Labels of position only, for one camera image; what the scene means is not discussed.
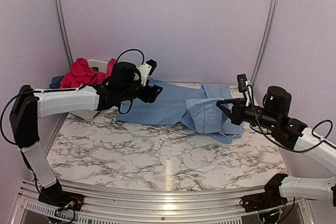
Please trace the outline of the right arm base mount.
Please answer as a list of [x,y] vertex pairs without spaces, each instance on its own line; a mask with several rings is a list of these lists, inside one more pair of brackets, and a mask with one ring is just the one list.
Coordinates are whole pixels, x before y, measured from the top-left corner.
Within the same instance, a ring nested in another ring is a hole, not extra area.
[[243,196],[239,202],[245,212],[261,211],[281,205],[286,205],[287,198],[268,195],[267,193],[258,193]]

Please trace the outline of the light blue button shirt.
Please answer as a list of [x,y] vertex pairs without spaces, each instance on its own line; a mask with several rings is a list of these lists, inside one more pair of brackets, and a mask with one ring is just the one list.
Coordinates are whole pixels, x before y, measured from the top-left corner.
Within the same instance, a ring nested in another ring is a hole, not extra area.
[[202,84],[192,88],[150,79],[150,85],[163,88],[154,103],[133,101],[127,114],[117,113],[117,120],[142,125],[176,125],[209,135],[215,140],[230,144],[242,135],[244,124],[231,123],[228,116],[216,105],[217,101],[231,99],[230,87],[224,84]]

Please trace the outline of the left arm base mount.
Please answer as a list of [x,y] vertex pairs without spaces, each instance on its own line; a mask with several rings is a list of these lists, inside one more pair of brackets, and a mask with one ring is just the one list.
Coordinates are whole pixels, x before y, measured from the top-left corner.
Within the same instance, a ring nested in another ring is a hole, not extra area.
[[78,193],[72,193],[69,191],[62,191],[55,196],[47,197],[43,194],[39,194],[38,201],[58,207],[61,210],[71,209],[74,211],[80,211],[84,195]]

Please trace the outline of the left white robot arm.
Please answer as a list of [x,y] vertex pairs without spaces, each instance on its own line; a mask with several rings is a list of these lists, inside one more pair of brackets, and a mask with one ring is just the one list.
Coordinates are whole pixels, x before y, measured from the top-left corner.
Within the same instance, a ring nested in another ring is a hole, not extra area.
[[153,103],[163,90],[148,82],[156,67],[154,60],[139,67],[130,62],[117,62],[111,76],[102,84],[54,90],[32,89],[29,85],[21,87],[9,115],[14,141],[46,189],[45,196],[54,205],[63,205],[67,198],[39,143],[38,119],[75,111],[120,108],[122,102],[134,99]]

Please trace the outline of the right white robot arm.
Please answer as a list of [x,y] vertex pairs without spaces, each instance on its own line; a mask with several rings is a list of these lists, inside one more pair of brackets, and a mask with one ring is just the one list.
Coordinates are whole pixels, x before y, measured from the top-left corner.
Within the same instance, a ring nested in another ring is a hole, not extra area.
[[335,144],[314,132],[307,124],[291,118],[291,94],[270,86],[262,106],[255,105],[253,89],[247,85],[240,99],[217,101],[217,107],[233,124],[249,123],[278,148],[304,156],[330,172],[329,178],[276,174],[265,185],[260,203],[271,207],[282,198],[304,198],[335,204]]

